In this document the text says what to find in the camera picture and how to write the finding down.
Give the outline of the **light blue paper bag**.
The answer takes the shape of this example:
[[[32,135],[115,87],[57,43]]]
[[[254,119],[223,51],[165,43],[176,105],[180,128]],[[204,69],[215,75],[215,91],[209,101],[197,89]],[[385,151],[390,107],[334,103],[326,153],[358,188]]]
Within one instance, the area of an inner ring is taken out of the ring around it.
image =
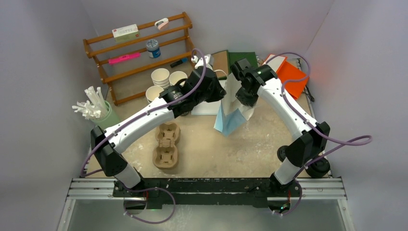
[[[214,125],[214,129],[221,132],[225,137],[246,123],[255,110],[253,107],[243,105],[236,98],[235,95],[240,88],[241,82],[233,74],[229,74],[224,86],[226,95],[221,100],[221,106]]]

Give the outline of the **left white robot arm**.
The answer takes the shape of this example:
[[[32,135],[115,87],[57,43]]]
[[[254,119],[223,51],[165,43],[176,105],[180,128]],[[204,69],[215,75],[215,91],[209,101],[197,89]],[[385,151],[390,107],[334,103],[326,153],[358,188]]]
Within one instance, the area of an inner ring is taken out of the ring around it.
[[[190,112],[202,102],[217,102],[226,91],[210,68],[193,70],[186,80],[164,89],[159,97],[128,119],[107,129],[91,131],[91,153],[104,174],[115,177],[132,197],[143,192],[141,175],[122,156],[131,144],[159,125]]]

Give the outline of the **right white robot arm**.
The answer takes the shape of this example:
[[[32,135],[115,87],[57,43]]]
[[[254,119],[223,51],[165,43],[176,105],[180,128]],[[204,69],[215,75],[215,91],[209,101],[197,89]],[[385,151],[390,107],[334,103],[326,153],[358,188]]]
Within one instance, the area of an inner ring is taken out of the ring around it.
[[[266,101],[284,121],[292,134],[293,142],[285,147],[285,159],[271,175],[270,189],[281,196],[289,183],[310,160],[324,151],[330,126],[311,117],[284,89],[277,73],[267,64],[253,67],[243,58],[230,67],[241,87],[235,96],[245,106],[253,107],[258,98]]]

